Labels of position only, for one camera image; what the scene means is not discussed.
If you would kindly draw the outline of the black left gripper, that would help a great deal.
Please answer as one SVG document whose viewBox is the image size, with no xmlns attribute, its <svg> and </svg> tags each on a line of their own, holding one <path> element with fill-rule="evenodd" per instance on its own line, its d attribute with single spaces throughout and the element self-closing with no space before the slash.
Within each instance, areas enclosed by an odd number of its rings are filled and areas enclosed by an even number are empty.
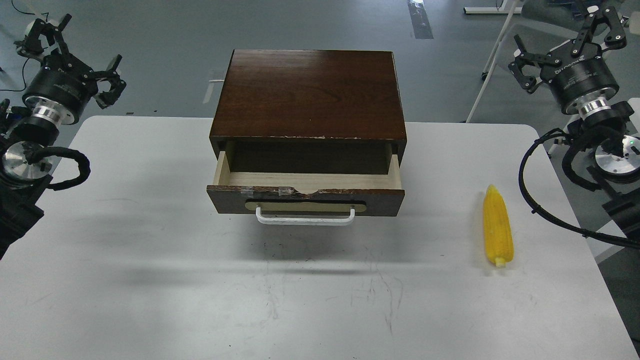
<svg viewBox="0 0 640 360">
<path fill-rule="evenodd" d="M 61 105 L 70 114 L 64 117 L 64 125 L 78 123 L 92 97 L 101 109 L 111 107 L 127 86 L 117 71 L 122 61 L 121 54 L 112 59 L 107 69 L 90 71 L 90 79 L 84 77 L 90 70 L 89 66 L 71 55 L 62 35 L 71 18 L 73 16 L 67 13 L 58 25 L 36 18 L 27 27 L 23 39 L 14 42 L 18 55 L 41 63 L 41 68 L 22 95 L 23 103 L 30 109 L 42 100 Z M 46 38 L 49 47 L 58 45 L 58 52 L 45 55 L 42 36 Z M 109 90 L 98 93 L 99 82 L 108 82 Z"/>
</svg>

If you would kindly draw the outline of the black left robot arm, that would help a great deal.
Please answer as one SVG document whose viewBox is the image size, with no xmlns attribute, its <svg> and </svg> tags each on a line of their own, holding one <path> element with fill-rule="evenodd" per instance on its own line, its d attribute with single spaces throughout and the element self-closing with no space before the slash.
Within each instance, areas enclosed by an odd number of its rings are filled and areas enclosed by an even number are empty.
<svg viewBox="0 0 640 360">
<path fill-rule="evenodd" d="M 1 101 L 0 248 L 9 247 L 44 216 L 41 195 L 76 187 L 90 176 L 90 161 L 78 150 L 55 146 L 60 126 L 75 125 L 90 100 L 101 109 L 114 105 L 126 88 L 116 55 L 108 68 L 95 71 L 73 55 L 63 37 L 71 20 L 58 23 L 37 18 L 16 52 L 35 59 L 40 68 L 22 90 L 23 105 Z"/>
</svg>

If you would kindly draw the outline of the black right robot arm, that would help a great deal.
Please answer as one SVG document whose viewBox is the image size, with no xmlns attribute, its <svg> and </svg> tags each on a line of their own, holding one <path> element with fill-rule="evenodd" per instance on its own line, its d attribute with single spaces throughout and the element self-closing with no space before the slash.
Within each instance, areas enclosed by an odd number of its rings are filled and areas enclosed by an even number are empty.
<svg viewBox="0 0 640 360">
<path fill-rule="evenodd" d="M 534 141 L 519 165 L 519 191 L 533 214 L 556 226 L 604 243 L 638 249 L 639 190 L 622 193 L 612 186 L 639 180 L 639 139 L 627 131 L 634 110 L 627 101 L 610 104 L 619 86 L 604 58 L 606 51 L 626 47 L 626 32 L 614 6 L 587 7 L 578 0 L 576 7 L 583 14 L 576 37 L 545 54 L 529 52 L 521 37 L 514 37 L 518 54 L 508 68 L 519 86 L 532 94 L 540 85 L 548 85 L 560 111 L 579 116 L 566 130 L 553 129 Z M 558 137 L 569 144 L 561 162 L 564 175 L 587 191 L 608 195 L 609 201 L 602 207 L 623 232 L 622 237 L 566 223 L 530 195 L 524 180 L 526 162 L 539 145 Z"/>
</svg>

